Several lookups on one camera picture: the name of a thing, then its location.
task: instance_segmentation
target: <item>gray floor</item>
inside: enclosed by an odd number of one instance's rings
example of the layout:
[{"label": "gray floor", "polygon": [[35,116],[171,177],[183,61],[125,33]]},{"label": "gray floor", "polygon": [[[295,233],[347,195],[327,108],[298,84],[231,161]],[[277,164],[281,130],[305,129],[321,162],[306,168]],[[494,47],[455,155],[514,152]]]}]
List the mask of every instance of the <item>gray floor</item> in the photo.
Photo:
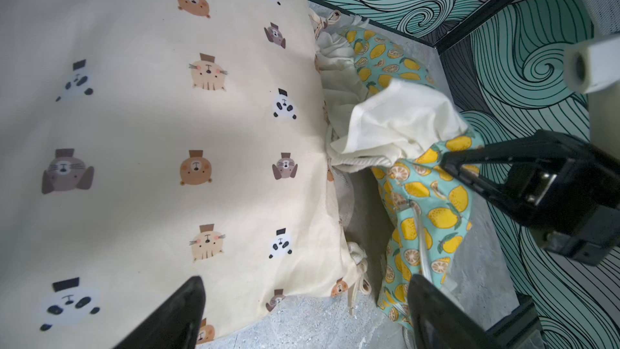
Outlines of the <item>gray floor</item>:
[{"label": "gray floor", "polygon": [[[311,4],[326,16],[331,10]],[[350,24],[343,16],[335,27]],[[368,27],[402,45],[410,57],[424,64],[438,88],[450,94],[437,51],[376,27]],[[393,230],[377,184],[368,170],[336,178],[341,220],[348,241],[357,242],[368,254],[373,291],[358,300],[356,318],[349,316],[346,296],[310,298],[290,296],[264,320],[202,349],[220,348],[405,348],[403,329],[376,307],[385,266],[385,247]],[[458,283],[453,291],[466,313],[488,329],[518,306],[515,291],[500,250],[499,239],[484,200],[474,200],[474,227],[456,252],[449,277]]]}]

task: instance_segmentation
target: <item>cream fabric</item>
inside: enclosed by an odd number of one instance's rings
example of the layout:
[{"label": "cream fabric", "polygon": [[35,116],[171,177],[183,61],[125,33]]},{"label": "cream fabric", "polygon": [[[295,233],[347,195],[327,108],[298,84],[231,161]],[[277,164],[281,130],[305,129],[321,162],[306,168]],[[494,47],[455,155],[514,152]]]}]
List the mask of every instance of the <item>cream fabric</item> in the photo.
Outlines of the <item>cream fabric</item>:
[{"label": "cream fabric", "polygon": [[349,42],[335,33],[321,33],[317,45],[331,124],[327,153],[333,166],[346,172],[391,167],[467,130],[447,96],[413,81],[394,79],[365,100],[368,89],[357,74]]},{"label": "cream fabric", "polygon": [[193,275],[215,338],[358,280],[306,0],[196,1],[0,0],[0,347],[112,347]]}]

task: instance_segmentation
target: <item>black wall trim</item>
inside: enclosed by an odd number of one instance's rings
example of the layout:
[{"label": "black wall trim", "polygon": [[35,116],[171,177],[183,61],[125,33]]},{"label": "black wall trim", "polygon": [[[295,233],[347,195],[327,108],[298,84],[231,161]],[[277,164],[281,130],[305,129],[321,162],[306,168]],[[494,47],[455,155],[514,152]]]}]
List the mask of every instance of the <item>black wall trim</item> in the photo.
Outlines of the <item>black wall trim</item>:
[{"label": "black wall trim", "polygon": [[[316,4],[320,4],[323,7],[331,8],[332,10],[338,10],[339,12],[341,12],[341,13],[343,13],[345,15],[350,15],[350,16],[355,16],[356,15],[356,14],[352,13],[351,11],[343,10],[342,8],[339,8],[339,7],[337,7],[337,6],[333,5],[333,4],[327,3],[324,0],[309,0],[309,1],[314,2]],[[376,26],[376,27],[378,27],[380,29],[389,31],[390,33],[398,34],[400,36],[404,36],[406,38],[413,39],[416,42],[423,43],[423,44],[425,44],[427,46],[434,47],[432,44],[430,44],[430,43],[428,43],[428,42],[426,42],[426,41],[424,41],[424,40],[422,40],[420,38],[416,38],[414,36],[407,35],[407,34],[401,32],[401,31],[398,31],[397,29],[393,29],[391,27],[386,27],[385,25],[382,25],[381,23],[377,23],[374,20],[369,20],[368,23],[370,23],[371,25]]]},{"label": "black wall trim", "polygon": [[511,4],[514,0],[488,0],[475,12],[465,18],[457,27],[453,28],[448,34],[435,43],[438,53],[441,54],[448,50],[469,33],[477,29],[484,22]]}]

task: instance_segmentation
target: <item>white cylinder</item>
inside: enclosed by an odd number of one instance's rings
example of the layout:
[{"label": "white cylinder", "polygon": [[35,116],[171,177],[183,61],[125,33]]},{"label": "white cylinder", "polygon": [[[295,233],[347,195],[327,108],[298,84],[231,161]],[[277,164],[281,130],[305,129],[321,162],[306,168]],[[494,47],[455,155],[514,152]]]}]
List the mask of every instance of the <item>white cylinder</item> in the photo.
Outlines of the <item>white cylinder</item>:
[{"label": "white cylinder", "polygon": [[568,45],[564,49],[563,75],[570,90],[584,94],[620,80],[620,35]]}]

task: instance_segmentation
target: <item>lemon print fabric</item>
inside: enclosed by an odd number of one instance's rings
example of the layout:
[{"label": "lemon print fabric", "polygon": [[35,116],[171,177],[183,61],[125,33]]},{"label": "lemon print fabric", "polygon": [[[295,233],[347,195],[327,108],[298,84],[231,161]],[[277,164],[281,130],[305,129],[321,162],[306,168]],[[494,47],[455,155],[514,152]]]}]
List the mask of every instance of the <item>lemon print fabric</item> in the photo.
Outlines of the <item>lemon print fabric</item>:
[{"label": "lemon print fabric", "polygon": [[[391,42],[385,36],[355,26],[344,27],[338,34],[348,41],[355,52],[355,68],[368,89],[366,98],[387,88],[392,78],[435,88],[426,68],[415,57],[407,57],[402,46]],[[467,138],[455,139],[457,140],[450,143],[450,146],[462,147],[467,142]]]},{"label": "lemon print fabric", "polygon": [[[407,62],[411,70],[415,62]],[[483,145],[469,129],[448,141],[434,143],[417,159],[399,159],[392,167],[372,167],[379,194],[394,231],[386,247],[387,265],[378,307],[393,321],[411,330],[407,290],[420,272],[420,239],[426,244],[433,284],[440,288],[454,254],[472,229],[469,216],[474,193],[439,166],[443,154]],[[479,165],[463,167],[479,174]],[[416,226],[422,222],[423,235]]]}]

